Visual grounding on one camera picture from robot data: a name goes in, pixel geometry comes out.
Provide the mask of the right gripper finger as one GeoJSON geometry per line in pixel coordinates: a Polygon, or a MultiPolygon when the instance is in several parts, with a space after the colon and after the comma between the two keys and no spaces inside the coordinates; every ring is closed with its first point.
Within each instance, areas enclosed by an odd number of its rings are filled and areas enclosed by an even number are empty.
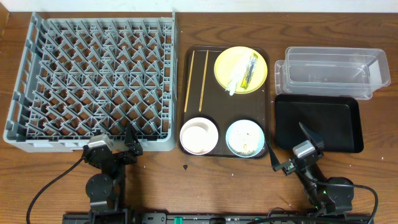
{"type": "Polygon", "coordinates": [[[277,168],[280,165],[280,162],[277,158],[277,156],[275,155],[273,149],[271,148],[271,145],[268,143],[267,140],[265,140],[265,144],[268,148],[269,151],[269,156],[270,156],[270,160],[271,160],[271,166],[272,168],[277,168]]]}
{"type": "Polygon", "coordinates": [[[299,122],[299,126],[302,132],[304,133],[305,137],[312,143],[315,149],[324,149],[324,141],[320,135],[308,129],[301,122],[299,122]]]}

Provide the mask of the light blue bowl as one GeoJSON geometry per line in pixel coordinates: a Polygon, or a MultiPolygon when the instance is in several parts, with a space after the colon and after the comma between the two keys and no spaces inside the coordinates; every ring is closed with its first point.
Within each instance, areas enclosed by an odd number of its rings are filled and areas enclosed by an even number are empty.
{"type": "Polygon", "coordinates": [[[265,146],[262,128],[254,121],[241,119],[232,123],[226,131],[226,145],[236,156],[250,158],[258,155],[265,146]]]}

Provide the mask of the pink bowl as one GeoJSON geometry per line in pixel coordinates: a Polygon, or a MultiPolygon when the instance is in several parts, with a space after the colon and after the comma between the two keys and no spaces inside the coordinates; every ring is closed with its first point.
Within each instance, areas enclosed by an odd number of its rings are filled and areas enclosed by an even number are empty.
{"type": "Polygon", "coordinates": [[[184,151],[196,156],[209,154],[218,143],[218,128],[210,119],[189,119],[180,130],[180,144],[184,151]]]}

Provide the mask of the white tissue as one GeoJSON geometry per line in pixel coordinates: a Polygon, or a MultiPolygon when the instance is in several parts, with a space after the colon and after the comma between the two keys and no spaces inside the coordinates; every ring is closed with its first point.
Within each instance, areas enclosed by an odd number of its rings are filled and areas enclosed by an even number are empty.
{"type": "Polygon", "coordinates": [[[226,91],[229,92],[230,96],[233,96],[238,87],[241,88],[241,83],[243,80],[244,73],[246,71],[246,67],[249,63],[249,59],[251,56],[251,51],[245,51],[241,58],[238,60],[237,64],[234,66],[229,83],[227,84],[226,91]]]}

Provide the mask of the yellow plate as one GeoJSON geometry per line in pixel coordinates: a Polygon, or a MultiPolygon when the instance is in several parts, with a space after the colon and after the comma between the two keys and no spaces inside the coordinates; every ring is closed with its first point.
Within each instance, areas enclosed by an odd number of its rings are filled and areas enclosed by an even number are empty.
{"type": "Polygon", "coordinates": [[[224,50],[216,59],[214,65],[214,74],[217,82],[226,90],[227,84],[229,83],[231,72],[242,54],[250,50],[251,53],[258,55],[257,65],[251,82],[246,90],[238,87],[235,94],[248,94],[259,89],[266,81],[268,75],[268,66],[265,58],[259,53],[258,50],[254,50],[249,47],[230,47],[224,50]]]}

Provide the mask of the wooden chopstick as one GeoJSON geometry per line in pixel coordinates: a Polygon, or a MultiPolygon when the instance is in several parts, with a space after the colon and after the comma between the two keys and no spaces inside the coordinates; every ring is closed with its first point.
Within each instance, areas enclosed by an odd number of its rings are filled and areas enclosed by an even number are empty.
{"type": "Polygon", "coordinates": [[[207,66],[208,66],[208,55],[209,55],[209,50],[206,51],[206,57],[205,57],[205,64],[204,64],[203,78],[202,78],[201,92],[200,92],[200,103],[199,103],[199,107],[198,107],[199,112],[202,111],[202,106],[203,106],[203,97],[204,97],[204,91],[205,91],[206,73],[207,73],[207,66]]]}
{"type": "Polygon", "coordinates": [[[187,112],[187,106],[188,106],[188,101],[189,101],[189,93],[190,93],[190,84],[191,84],[191,80],[192,80],[192,70],[193,70],[194,58],[195,58],[195,51],[193,50],[191,61],[190,61],[190,67],[189,67],[187,92],[186,92],[185,105],[184,105],[184,111],[183,111],[184,113],[187,112]]]}

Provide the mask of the rice and shell scraps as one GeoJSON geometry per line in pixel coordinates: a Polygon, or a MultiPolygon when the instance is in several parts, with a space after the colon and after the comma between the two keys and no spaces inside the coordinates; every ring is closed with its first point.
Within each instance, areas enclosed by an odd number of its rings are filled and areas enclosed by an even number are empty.
{"type": "Polygon", "coordinates": [[[255,128],[234,128],[229,137],[229,145],[237,154],[248,156],[257,150],[259,132],[255,128]]]}

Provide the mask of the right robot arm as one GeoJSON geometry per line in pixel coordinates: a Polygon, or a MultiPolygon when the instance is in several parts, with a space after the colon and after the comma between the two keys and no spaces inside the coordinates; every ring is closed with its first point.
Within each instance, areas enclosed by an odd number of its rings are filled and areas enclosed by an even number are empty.
{"type": "Polygon", "coordinates": [[[280,163],[274,151],[269,149],[272,169],[281,170],[286,176],[295,174],[317,212],[315,215],[345,216],[353,209],[354,189],[344,177],[326,178],[317,162],[323,157],[324,142],[321,136],[299,123],[307,138],[293,148],[294,156],[280,163]]]}

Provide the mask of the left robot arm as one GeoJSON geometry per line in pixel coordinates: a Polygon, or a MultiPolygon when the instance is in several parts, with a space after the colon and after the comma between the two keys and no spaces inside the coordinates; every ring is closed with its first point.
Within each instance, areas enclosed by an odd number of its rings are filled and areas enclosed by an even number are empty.
{"type": "Polygon", "coordinates": [[[135,164],[143,154],[142,146],[132,125],[128,125],[124,138],[124,150],[113,153],[114,144],[106,134],[93,136],[83,147],[82,159],[99,169],[86,183],[90,198],[88,223],[135,223],[134,210],[125,205],[126,166],[135,164]]]}

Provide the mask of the black waste tray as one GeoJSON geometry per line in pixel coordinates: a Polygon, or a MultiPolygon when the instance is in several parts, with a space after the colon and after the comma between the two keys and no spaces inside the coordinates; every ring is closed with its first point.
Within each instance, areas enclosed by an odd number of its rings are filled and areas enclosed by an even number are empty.
{"type": "Polygon", "coordinates": [[[358,102],[351,97],[279,95],[275,98],[275,141],[284,150],[307,138],[300,128],[322,137],[327,152],[364,149],[358,102]]]}

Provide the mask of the clear plastic bin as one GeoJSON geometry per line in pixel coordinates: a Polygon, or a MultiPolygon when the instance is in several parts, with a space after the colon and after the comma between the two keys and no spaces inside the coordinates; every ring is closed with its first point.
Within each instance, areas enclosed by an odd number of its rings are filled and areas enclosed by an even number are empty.
{"type": "Polygon", "coordinates": [[[289,47],[275,62],[275,92],[369,100],[391,84],[385,51],[349,47],[289,47]]]}

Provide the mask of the grey dish rack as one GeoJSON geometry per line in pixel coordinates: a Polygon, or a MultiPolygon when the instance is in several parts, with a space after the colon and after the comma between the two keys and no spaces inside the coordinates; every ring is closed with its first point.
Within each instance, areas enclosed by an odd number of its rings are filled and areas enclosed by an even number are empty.
{"type": "Polygon", "coordinates": [[[71,152],[96,134],[145,151],[177,141],[178,22],[33,13],[3,138],[26,152],[71,152]]]}

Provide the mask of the brown serving tray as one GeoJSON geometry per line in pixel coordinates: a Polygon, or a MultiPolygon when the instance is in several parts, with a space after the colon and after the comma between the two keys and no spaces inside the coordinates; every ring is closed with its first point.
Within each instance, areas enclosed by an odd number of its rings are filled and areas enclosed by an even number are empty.
{"type": "Polygon", "coordinates": [[[257,123],[262,128],[268,143],[272,142],[269,78],[266,79],[265,83],[259,89],[252,93],[243,95],[234,94],[230,96],[217,82],[214,74],[216,59],[222,51],[226,49],[226,47],[220,46],[196,45],[190,47],[185,54],[185,65],[182,75],[182,107],[178,116],[181,119],[181,123],[178,128],[181,129],[185,122],[196,117],[207,118],[214,122],[218,128],[218,143],[209,154],[204,155],[205,157],[237,158],[237,156],[228,149],[225,136],[229,126],[241,119],[248,119],[257,123]],[[193,62],[189,101],[187,112],[184,113],[188,74],[193,50],[195,51],[195,58],[193,62]],[[198,107],[207,50],[209,50],[209,55],[205,91],[202,111],[199,112],[198,107]]]}

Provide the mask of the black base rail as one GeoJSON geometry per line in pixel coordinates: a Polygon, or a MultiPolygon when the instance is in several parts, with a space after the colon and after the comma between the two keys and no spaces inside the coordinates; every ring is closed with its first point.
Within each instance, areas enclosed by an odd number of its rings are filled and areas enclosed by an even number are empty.
{"type": "MultiPolygon", "coordinates": [[[[265,216],[256,215],[167,215],[164,213],[145,213],[133,218],[131,223],[141,224],[243,224],[263,218],[299,217],[298,214],[282,214],[282,212],[272,213],[265,216]]],[[[369,218],[361,215],[347,216],[344,221],[354,223],[368,223],[369,218]]],[[[64,215],[62,218],[63,224],[84,224],[90,223],[88,215],[70,214],[64,215]]],[[[271,221],[262,223],[323,223],[323,222],[307,222],[307,221],[271,221]]]]}

